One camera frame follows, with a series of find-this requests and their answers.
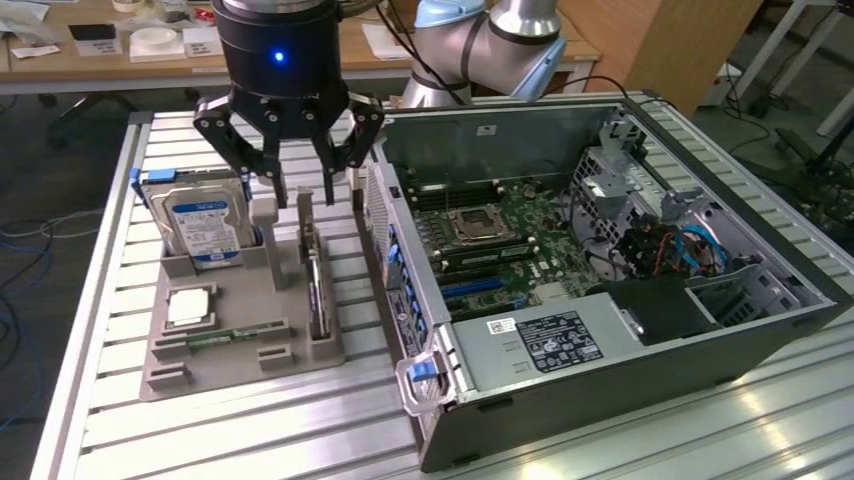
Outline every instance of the green circuit board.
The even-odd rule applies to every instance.
[[[479,275],[481,279],[497,278],[503,283],[499,289],[448,299],[445,303],[455,319],[476,318],[481,316],[477,313],[491,314],[491,310],[500,310],[501,306],[507,311],[511,306],[519,309],[576,298],[603,282],[586,259],[583,246],[567,228],[563,215],[554,193],[550,190],[534,191],[531,184],[523,182],[504,186],[496,203],[433,211],[413,210],[424,249],[436,259],[432,267],[441,288],[471,284]],[[519,260],[504,261],[503,255],[491,254],[500,250],[492,245],[514,238],[532,241],[523,243],[522,247],[504,248],[510,251],[528,246]],[[465,258],[483,261],[471,268],[464,268],[464,260],[451,262],[457,268],[447,272],[441,259],[449,256],[443,257],[436,252],[459,249],[465,250]]]

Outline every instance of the blue hard drive label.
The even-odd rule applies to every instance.
[[[229,213],[228,202],[221,201],[172,206],[187,253],[201,269],[228,265],[240,252],[235,228],[228,224]]]
[[[543,373],[603,358],[578,312],[516,323],[536,370]]]

